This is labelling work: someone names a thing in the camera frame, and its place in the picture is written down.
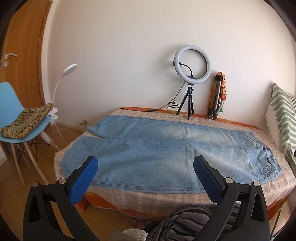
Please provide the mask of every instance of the wooden door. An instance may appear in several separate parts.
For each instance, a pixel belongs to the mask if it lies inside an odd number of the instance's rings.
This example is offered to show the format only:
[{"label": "wooden door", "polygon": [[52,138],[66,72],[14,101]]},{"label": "wooden door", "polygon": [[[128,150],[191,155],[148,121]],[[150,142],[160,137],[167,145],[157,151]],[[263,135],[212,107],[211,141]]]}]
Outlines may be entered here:
[{"label": "wooden door", "polygon": [[25,108],[45,105],[41,47],[52,1],[28,0],[12,17],[3,43],[0,82],[9,82]]}]

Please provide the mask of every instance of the tripod leg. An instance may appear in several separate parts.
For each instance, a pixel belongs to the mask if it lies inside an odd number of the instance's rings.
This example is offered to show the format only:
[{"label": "tripod leg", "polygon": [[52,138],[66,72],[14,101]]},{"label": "tripod leg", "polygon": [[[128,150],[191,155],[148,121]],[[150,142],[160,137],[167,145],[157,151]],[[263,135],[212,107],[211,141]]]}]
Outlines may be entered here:
[{"label": "tripod leg", "polygon": [[192,95],[190,95],[190,98],[191,98],[191,113],[194,114]]},{"label": "tripod leg", "polygon": [[183,100],[182,100],[182,103],[180,104],[180,107],[179,107],[179,109],[178,109],[178,111],[177,111],[176,115],[178,115],[178,114],[179,114],[179,112],[180,112],[181,108],[183,107],[183,104],[184,104],[184,102],[185,102],[185,100],[186,100],[187,96],[188,96],[188,94],[186,94],[186,95],[184,96],[184,98],[183,98]]},{"label": "tripod leg", "polygon": [[191,118],[191,104],[192,104],[192,96],[188,95],[188,120]]}]

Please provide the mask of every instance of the plaid tablecloth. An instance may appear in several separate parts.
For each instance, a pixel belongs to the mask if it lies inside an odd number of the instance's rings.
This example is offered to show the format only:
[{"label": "plaid tablecloth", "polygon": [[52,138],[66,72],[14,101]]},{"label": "plaid tablecloth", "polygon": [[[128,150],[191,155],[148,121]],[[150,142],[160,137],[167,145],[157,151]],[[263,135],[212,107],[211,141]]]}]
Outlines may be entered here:
[{"label": "plaid tablecloth", "polygon": [[[274,143],[264,134],[263,131],[255,128],[243,127],[229,123],[218,122],[214,120],[203,119],[199,117],[191,117],[187,120],[187,114],[168,114],[159,112],[140,112],[131,110],[116,110],[111,115],[125,115],[142,117],[155,120],[176,121],[190,124],[203,125],[208,127],[216,127],[231,130],[250,131],[256,138],[265,143],[274,153],[279,165],[282,167],[282,174],[276,179],[262,185],[267,206],[273,202],[284,199],[295,187],[296,178],[281,153]],[[89,132],[82,135],[97,137]],[[57,180],[63,177],[61,169],[61,160],[66,151],[76,141],[74,140],[68,147],[59,151],[55,155],[54,170]],[[97,194],[107,202],[114,205],[119,210],[134,210],[139,213],[150,215],[165,215],[171,213],[186,205],[202,205],[210,207],[213,203],[210,201],[206,193],[196,194],[152,194],[145,192],[120,191],[108,188],[90,186],[87,190],[88,195]]]}]

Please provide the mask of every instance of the chair backrest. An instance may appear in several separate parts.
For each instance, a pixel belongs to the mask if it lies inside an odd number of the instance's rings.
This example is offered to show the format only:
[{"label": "chair backrest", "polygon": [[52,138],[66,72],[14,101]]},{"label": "chair backrest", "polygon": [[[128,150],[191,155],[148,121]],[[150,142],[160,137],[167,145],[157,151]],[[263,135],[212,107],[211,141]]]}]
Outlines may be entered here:
[{"label": "chair backrest", "polygon": [[0,83],[0,128],[16,120],[24,107],[8,82]]}]

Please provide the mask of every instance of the blue chair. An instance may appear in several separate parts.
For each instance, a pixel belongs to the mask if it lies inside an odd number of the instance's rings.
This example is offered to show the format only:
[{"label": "blue chair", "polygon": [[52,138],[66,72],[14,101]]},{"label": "blue chair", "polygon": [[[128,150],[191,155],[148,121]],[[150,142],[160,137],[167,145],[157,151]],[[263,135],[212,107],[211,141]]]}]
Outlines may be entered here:
[{"label": "blue chair", "polygon": [[[19,114],[23,110],[24,110],[24,107],[20,103],[12,86],[8,82],[0,83],[0,128],[10,125],[13,121],[16,120],[16,118],[19,116]],[[24,186],[25,186],[25,182],[22,177],[22,173],[20,172],[20,167],[18,164],[16,149],[15,149],[14,144],[16,144],[16,143],[23,143],[24,144],[24,146],[29,154],[29,157],[30,157],[33,165],[35,166],[37,172],[42,177],[44,182],[46,184],[49,184],[48,180],[46,179],[43,172],[39,168],[39,166],[32,154],[32,151],[27,143],[27,141],[32,140],[33,138],[35,138],[39,134],[46,135],[46,133],[44,132],[44,129],[47,127],[47,125],[50,122],[50,116],[48,116],[48,117],[49,118],[44,118],[44,120],[24,139],[7,138],[0,133],[0,141],[11,143],[11,148],[12,148],[15,164],[17,167],[17,171],[20,175],[22,184]]]}]

